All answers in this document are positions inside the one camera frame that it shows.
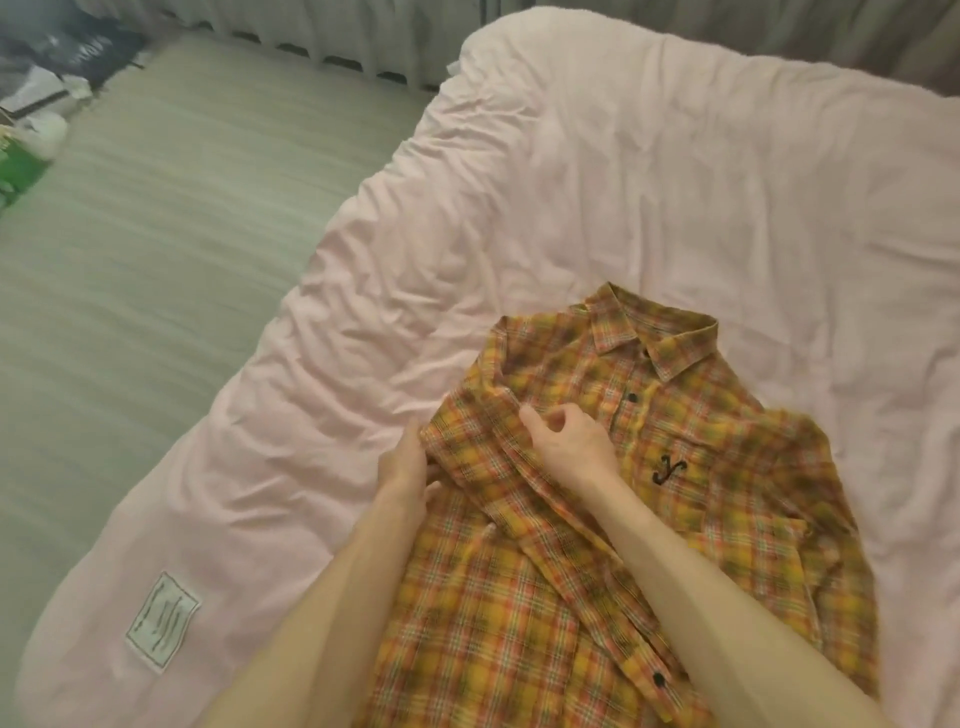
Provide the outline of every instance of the person's left arm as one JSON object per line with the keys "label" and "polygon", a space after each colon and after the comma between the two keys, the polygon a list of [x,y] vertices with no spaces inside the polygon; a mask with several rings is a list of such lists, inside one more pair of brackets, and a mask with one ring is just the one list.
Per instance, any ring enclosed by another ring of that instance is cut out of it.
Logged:
{"label": "person's left arm", "polygon": [[373,504],[200,728],[349,726],[370,683],[396,589],[426,515],[416,424],[380,458]]}

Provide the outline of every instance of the chest pocket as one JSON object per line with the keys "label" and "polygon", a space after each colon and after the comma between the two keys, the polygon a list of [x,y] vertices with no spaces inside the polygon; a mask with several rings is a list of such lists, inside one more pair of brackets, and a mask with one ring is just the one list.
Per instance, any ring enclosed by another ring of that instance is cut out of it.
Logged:
{"label": "chest pocket", "polygon": [[660,520],[678,533],[699,533],[704,525],[713,453],[668,432],[643,433],[635,460],[634,485]]}

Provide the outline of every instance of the person's right hand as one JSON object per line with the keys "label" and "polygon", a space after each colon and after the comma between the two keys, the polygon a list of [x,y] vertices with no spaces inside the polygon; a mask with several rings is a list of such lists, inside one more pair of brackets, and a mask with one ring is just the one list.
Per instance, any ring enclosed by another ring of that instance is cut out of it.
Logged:
{"label": "person's right hand", "polygon": [[620,480],[610,435],[576,404],[553,407],[543,417],[525,404],[520,420],[547,472],[588,505],[597,488]]}

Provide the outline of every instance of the hand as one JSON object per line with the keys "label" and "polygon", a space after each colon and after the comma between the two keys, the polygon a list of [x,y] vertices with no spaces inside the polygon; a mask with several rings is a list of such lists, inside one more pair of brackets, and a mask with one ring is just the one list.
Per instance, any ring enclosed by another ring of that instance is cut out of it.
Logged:
{"label": "hand", "polygon": [[396,447],[380,455],[376,463],[376,482],[378,491],[387,490],[424,504],[440,487],[439,482],[427,485],[426,452],[420,443],[417,420],[411,420],[403,428]]}
{"label": "hand", "polygon": [[547,472],[588,505],[598,483],[620,480],[610,435],[576,404],[552,407],[543,417],[525,404],[520,407],[520,420]]}

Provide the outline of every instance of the shirt collar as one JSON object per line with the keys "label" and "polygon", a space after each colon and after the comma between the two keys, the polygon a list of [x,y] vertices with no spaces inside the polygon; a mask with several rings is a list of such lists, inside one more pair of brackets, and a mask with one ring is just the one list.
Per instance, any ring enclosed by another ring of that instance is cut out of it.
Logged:
{"label": "shirt collar", "polygon": [[584,306],[601,355],[638,341],[661,381],[670,381],[716,352],[718,326],[711,316],[660,305],[612,283],[600,286]]}

